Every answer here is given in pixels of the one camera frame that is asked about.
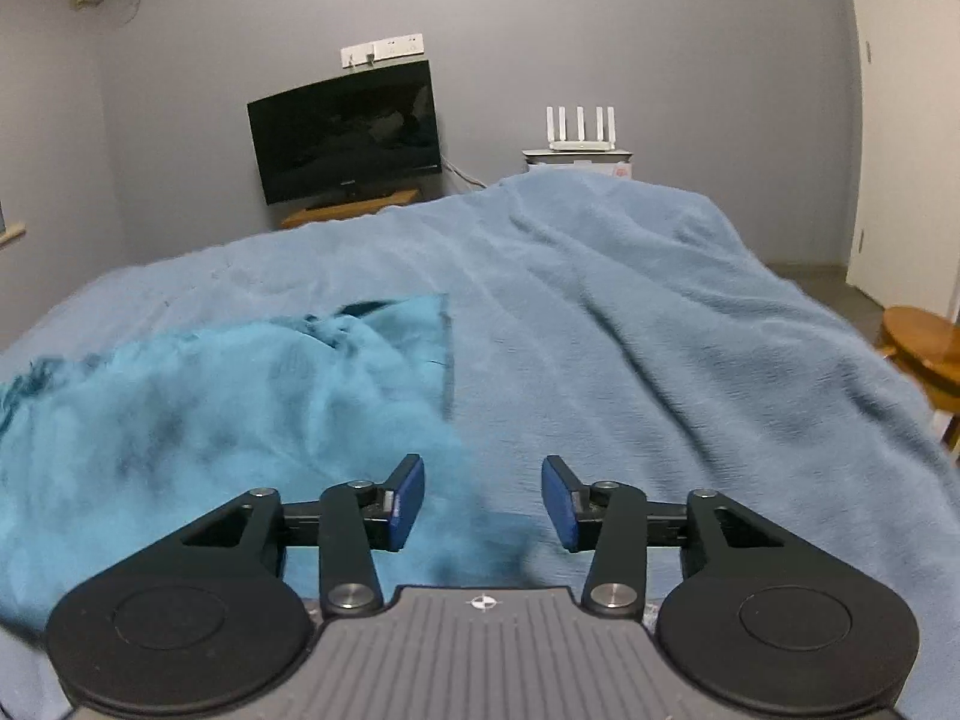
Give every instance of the gray base plate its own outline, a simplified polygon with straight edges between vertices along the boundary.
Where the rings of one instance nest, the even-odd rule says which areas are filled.
[[[97,717],[82,709],[77,720]],[[565,589],[407,587],[384,613],[326,623],[289,680],[220,717],[737,720],[752,715],[685,683],[644,627],[583,613]]]

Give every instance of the tv stand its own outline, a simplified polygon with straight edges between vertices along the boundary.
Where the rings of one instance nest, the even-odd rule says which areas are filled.
[[[388,194],[372,193],[363,184],[347,184],[341,187],[344,191],[344,204],[352,202],[362,202],[365,200],[379,200],[383,197],[389,197]],[[313,211],[315,208],[322,208],[322,205],[311,205],[307,210]]]
[[[305,208],[289,215],[280,223],[284,230],[292,230],[311,221],[343,220],[344,218],[361,217],[366,214],[375,214],[388,205],[409,205],[419,199],[419,189],[401,189],[383,197],[373,197],[369,200],[347,202],[341,205],[322,205]]]

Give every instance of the wooden shelf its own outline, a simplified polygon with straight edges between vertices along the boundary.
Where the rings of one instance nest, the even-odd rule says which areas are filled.
[[[343,220],[344,218],[361,217],[366,214],[375,214],[388,205],[409,205],[419,199],[419,189],[401,189],[386,197],[375,197],[372,200],[359,200],[344,203],[343,205],[328,205],[323,208],[307,208],[289,215],[280,223],[285,230],[292,230],[311,221]]]
[[[11,244],[17,238],[20,238],[27,234],[27,225],[25,224],[12,224],[2,233],[0,233],[0,248],[3,248],[5,245]]]

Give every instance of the tv screen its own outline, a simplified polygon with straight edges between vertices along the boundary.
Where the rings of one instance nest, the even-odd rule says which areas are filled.
[[[440,170],[426,61],[302,86],[247,112],[267,203]]]

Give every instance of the wooden stool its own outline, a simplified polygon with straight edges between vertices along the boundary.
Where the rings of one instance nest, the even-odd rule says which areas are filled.
[[[933,408],[953,415],[944,444],[960,440],[960,328],[937,314],[896,306],[883,312],[877,348],[917,381]]]

